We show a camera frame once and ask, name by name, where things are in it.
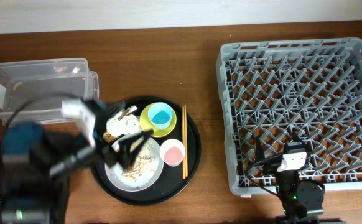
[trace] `green light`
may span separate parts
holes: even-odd
[[[17,216],[17,219],[22,219],[22,211],[17,210],[16,211],[16,216]]]

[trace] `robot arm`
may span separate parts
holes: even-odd
[[[285,217],[277,217],[278,223],[319,223],[317,216],[323,213],[325,186],[314,180],[300,180],[299,171],[308,165],[312,150],[296,133],[291,136],[293,142],[285,144],[283,153],[270,158],[265,158],[256,138],[256,158],[246,172],[249,174],[253,167],[262,166],[264,175],[275,176],[277,193],[274,195],[281,200],[285,212]]]
[[[103,139],[106,122],[124,108],[124,103],[66,100],[62,113],[77,121],[82,134],[47,133],[33,122],[19,123],[4,133],[2,166],[4,196],[0,223],[64,223],[69,198],[68,178],[84,167],[104,159],[109,166],[129,167],[152,131],[119,142],[115,151]],[[143,141],[130,151],[131,144]]]

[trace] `chopsticks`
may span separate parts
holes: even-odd
[[[185,157],[182,161],[182,178],[188,177],[188,124],[187,124],[187,105],[182,106],[182,144],[185,147]]]

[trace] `plastic dish rack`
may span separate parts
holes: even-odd
[[[291,142],[292,129],[314,151],[300,178],[327,190],[362,189],[361,39],[224,44],[216,70],[235,195],[265,193],[247,175],[275,192],[273,176],[245,171],[254,160],[250,131],[269,157]]]

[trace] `black round tray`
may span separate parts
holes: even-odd
[[[162,138],[153,137],[159,145],[167,139],[178,139],[182,141],[182,108],[175,103],[156,97],[139,97],[127,100],[126,107],[135,105],[138,110],[134,113],[139,116],[142,110],[151,103],[164,102],[173,107],[177,115],[177,124],[174,130],[167,136]],[[188,177],[182,178],[182,163],[177,167],[170,167],[164,164],[163,171],[160,177],[147,189],[138,192],[126,192],[115,187],[105,172],[105,164],[103,161],[98,161],[91,171],[106,193],[115,199],[129,205],[154,205],[164,202],[181,192],[191,181],[193,175],[199,166],[200,161],[200,136],[198,129],[192,118],[187,116],[188,123]]]

